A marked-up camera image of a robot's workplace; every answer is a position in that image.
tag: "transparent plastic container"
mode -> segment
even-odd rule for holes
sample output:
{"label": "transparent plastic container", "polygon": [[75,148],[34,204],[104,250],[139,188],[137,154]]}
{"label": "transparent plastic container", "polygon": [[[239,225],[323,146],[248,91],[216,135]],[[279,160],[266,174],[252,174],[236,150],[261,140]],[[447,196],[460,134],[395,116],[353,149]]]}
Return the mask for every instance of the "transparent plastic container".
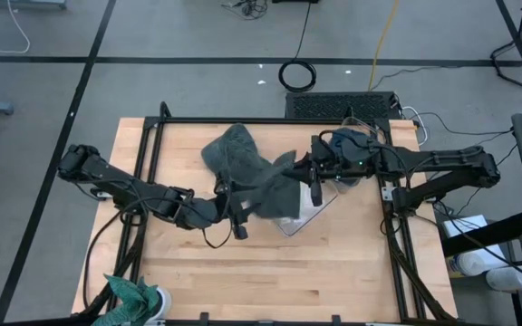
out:
{"label": "transparent plastic container", "polygon": [[337,198],[338,192],[333,182],[326,181],[322,184],[322,204],[318,207],[312,203],[309,186],[300,183],[301,196],[299,200],[299,218],[282,217],[274,219],[274,223],[286,236],[292,236],[306,226],[312,219],[318,216],[328,205]]}

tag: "teal fabric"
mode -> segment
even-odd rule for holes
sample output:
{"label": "teal fabric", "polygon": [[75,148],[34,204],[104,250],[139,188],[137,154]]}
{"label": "teal fabric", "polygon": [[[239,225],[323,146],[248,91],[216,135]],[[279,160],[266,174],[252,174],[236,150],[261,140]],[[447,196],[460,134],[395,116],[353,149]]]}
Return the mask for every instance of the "teal fabric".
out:
{"label": "teal fabric", "polygon": [[138,284],[134,284],[121,277],[104,275],[108,283],[122,304],[98,318],[92,326],[114,326],[129,321],[131,326],[142,326],[157,313],[159,307],[159,293],[157,286],[148,286],[141,277]]}

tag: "wooden tabletop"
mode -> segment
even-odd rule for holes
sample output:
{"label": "wooden tabletop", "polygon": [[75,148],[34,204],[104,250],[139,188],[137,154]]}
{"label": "wooden tabletop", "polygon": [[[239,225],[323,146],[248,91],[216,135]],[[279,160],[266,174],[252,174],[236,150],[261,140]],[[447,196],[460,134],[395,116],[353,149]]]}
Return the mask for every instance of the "wooden tabletop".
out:
{"label": "wooden tabletop", "polygon": [[[111,153],[111,164],[132,173],[143,119],[121,119]],[[215,177],[205,167],[200,151],[229,125],[167,124],[164,129],[156,181],[191,187],[198,197],[213,197]],[[269,160],[309,149],[311,135],[332,126],[246,125],[259,153]],[[414,126],[391,121],[394,146],[418,149]],[[148,173],[149,142],[143,178]],[[423,174],[412,179],[416,185]],[[100,203],[92,229],[95,235],[115,214],[112,202]],[[418,215],[434,220],[430,205]],[[209,248],[199,231],[185,231],[159,219],[148,223],[140,275],[172,295],[168,319],[198,319],[209,312],[214,320],[399,321],[390,254],[380,232],[382,204],[375,177],[338,196],[320,215],[291,237],[268,220],[254,216],[246,224],[249,238],[231,238],[223,247]],[[456,315],[450,281],[436,227],[411,219],[411,237],[420,278],[442,304]],[[111,274],[121,236],[120,223],[111,225],[95,245],[90,263],[89,300]],[[227,236],[224,221],[208,229],[209,241]],[[407,293],[410,283],[405,282]],[[409,315],[414,316],[408,295]],[[72,310],[82,306],[82,278]]]}

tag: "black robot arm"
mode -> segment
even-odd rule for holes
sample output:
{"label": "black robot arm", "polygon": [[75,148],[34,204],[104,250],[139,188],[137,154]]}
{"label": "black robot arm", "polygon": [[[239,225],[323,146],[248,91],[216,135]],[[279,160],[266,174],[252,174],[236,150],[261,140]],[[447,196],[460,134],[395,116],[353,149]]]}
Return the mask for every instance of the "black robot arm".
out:
{"label": "black robot arm", "polygon": [[[396,182],[406,178],[405,187],[391,187],[388,200],[394,213],[411,215],[427,199],[442,199],[460,187],[493,187],[500,174],[492,155],[481,146],[458,150],[411,151],[381,144],[361,136],[348,137],[352,152],[334,152],[320,136],[312,137],[312,151],[284,172],[288,177],[304,182],[311,188],[315,206],[321,202],[321,182],[327,179],[379,176]],[[415,172],[447,172],[417,187],[410,187]]]}
{"label": "black robot arm", "polygon": [[194,197],[192,189],[146,183],[110,165],[92,146],[71,145],[60,162],[58,176],[75,184],[94,184],[111,194],[118,208],[135,213],[146,209],[157,218],[186,230],[205,229],[231,218],[236,230],[241,231],[237,238],[247,237],[240,228],[247,217],[240,215],[224,194],[206,200]]}

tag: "gray cloth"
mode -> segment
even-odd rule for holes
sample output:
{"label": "gray cloth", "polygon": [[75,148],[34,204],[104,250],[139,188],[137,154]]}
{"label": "gray cloth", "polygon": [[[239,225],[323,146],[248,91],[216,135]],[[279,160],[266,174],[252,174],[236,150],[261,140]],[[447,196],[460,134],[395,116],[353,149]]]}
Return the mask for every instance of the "gray cloth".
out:
{"label": "gray cloth", "polygon": [[207,168],[253,190],[233,193],[248,201],[253,212],[263,218],[299,217],[300,185],[281,172],[292,168],[295,151],[286,152],[271,164],[259,156],[251,134],[240,123],[234,124],[201,152]]}

